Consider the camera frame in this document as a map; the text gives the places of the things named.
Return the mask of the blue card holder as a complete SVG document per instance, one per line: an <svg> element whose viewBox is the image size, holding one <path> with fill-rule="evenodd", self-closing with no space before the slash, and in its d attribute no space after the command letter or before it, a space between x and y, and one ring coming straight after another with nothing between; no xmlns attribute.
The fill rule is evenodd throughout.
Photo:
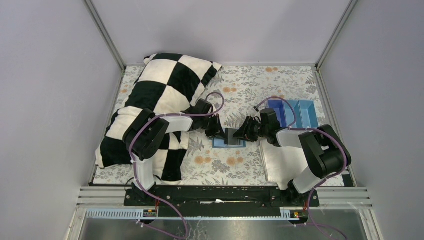
<svg viewBox="0 0 424 240"><path fill-rule="evenodd" d="M237 131L234 128L224 128L225 138L213 138L212 139L212 147L219 149L229 149L229 148L245 148L246 141L235 138L233 135Z"/></svg>

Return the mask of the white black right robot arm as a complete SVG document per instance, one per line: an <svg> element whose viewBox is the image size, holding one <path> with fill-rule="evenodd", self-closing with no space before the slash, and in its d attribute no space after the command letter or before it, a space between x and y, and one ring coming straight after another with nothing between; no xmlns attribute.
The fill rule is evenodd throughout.
<svg viewBox="0 0 424 240"><path fill-rule="evenodd" d="M334 129L282 127L278 115L266 108L248 116L234 138L259 141L265 178L283 191L303 195L344 171L351 157Z"/></svg>

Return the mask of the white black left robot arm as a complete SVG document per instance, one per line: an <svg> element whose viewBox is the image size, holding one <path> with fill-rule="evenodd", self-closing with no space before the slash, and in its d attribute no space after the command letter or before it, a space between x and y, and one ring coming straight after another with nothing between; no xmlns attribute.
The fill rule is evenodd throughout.
<svg viewBox="0 0 424 240"><path fill-rule="evenodd" d="M133 164L133 184L143 192L148 192L156 184L154 173L154 155L169 154L171 143L165 141L171 133L188 133L204 130L209 138L224 139L218 111L205 99L195 106L179 113L155 114L143 109L123 135L123 142Z"/></svg>

